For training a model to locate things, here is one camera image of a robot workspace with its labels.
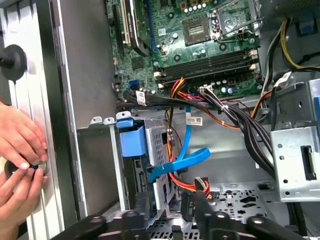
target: screw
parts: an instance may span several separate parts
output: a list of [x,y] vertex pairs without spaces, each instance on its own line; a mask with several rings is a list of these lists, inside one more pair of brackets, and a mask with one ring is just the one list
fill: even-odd
[[263,224],[264,222],[263,221],[261,221],[261,220],[254,220],[253,221],[255,224]]

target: chip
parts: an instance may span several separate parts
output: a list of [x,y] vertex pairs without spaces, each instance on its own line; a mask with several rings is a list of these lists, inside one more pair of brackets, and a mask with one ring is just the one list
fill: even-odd
[[142,56],[132,58],[132,69],[133,70],[143,69],[144,66],[145,66],[144,58]]
[[209,22],[207,17],[182,22],[184,43],[186,46],[210,41]]

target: metal bracket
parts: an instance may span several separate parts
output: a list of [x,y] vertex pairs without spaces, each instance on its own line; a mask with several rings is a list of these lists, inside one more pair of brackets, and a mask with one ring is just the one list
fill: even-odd
[[317,127],[272,131],[271,140],[281,201],[320,201]]

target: sticker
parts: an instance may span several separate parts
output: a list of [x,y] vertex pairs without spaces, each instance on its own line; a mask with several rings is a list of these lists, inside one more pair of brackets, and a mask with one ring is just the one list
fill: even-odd
[[143,91],[135,91],[136,94],[136,101],[138,102],[139,105],[146,105],[146,96]]
[[278,81],[276,81],[273,87],[278,87],[279,84],[286,82],[291,74],[292,74],[292,71],[286,72]]
[[187,125],[193,126],[202,126],[202,117],[200,116],[191,116],[190,112],[185,113],[185,120]]
[[159,29],[158,30],[158,35],[159,36],[164,36],[164,35],[166,35],[167,33],[166,33],[166,29],[165,28],[161,28],[161,29]]

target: circuit board component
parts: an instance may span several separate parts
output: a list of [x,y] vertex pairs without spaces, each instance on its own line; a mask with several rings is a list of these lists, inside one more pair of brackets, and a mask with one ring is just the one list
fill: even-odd
[[261,22],[252,6],[251,0],[108,0],[118,98],[128,89],[168,96],[181,77],[189,93],[208,85],[221,98],[259,93]]

